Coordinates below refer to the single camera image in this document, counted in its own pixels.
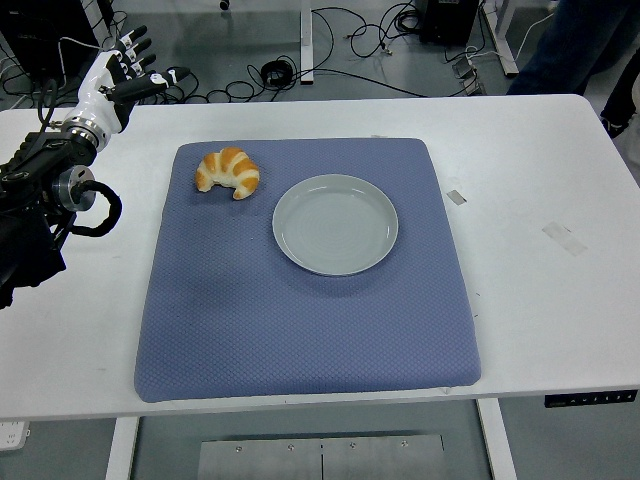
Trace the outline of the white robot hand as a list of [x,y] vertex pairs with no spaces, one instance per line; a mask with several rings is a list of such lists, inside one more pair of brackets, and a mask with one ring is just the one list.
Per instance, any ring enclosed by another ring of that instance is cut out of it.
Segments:
[[156,60],[146,54],[151,39],[138,27],[117,39],[95,58],[78,90],[78,104],[62,123],[62,130],[83,135],[101,149],[122,132],[135,104],[177,85],[190,74],[187,67],[148,71]]

